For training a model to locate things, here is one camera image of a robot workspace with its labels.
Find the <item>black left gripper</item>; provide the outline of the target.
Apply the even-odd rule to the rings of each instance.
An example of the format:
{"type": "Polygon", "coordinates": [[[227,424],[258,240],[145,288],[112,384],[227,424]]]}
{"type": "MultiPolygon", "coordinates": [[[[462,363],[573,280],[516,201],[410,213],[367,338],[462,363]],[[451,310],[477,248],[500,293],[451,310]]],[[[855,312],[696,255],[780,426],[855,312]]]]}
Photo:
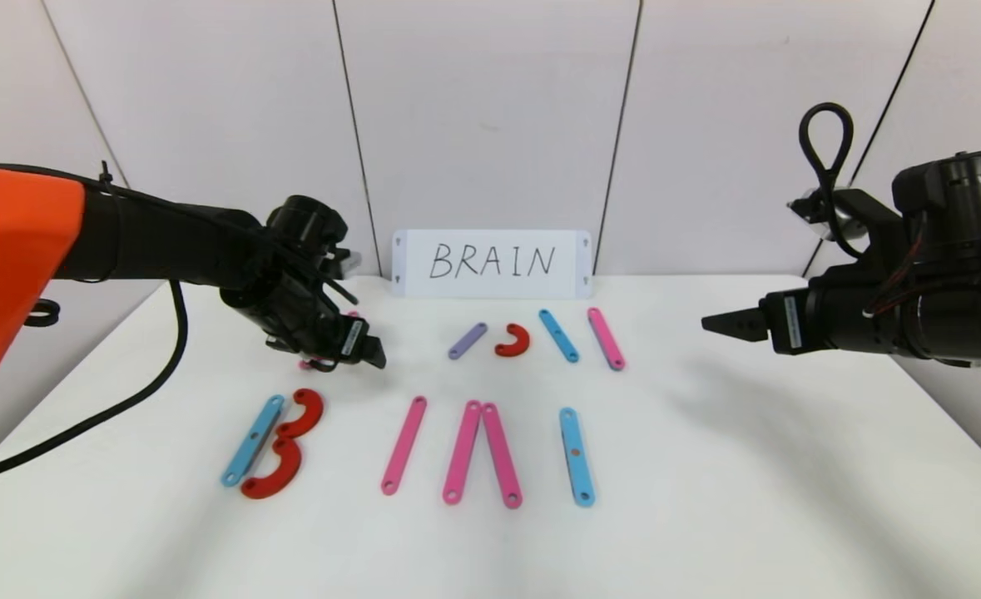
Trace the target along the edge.
{"type": "Polygon", "coordinates": [[[286,273],[274,273],[270,280],[272,349],[299,355],[307,364],[356,364],[362,360],[376,369],[386,368],[386,350],[380,338],[365,334],[362,319],[343,314],[323,285],[286,273]]]}

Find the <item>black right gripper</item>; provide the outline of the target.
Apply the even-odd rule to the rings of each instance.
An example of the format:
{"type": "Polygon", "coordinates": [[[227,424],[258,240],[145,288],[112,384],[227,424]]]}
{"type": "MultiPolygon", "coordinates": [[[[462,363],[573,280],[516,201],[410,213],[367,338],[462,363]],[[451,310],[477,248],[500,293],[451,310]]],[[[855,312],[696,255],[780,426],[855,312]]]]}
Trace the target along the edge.
{"type": "Polygon", "coordinates": [[[772,292],[759,307],[701,319],[711,333],[759,344],[768,340],[782,355],[817,350],[902,355],[896,315],[868,319],[864,309],[881,285],[877,272],[859,263],[837,265],[807,280],[805,287],[772,292]]]}

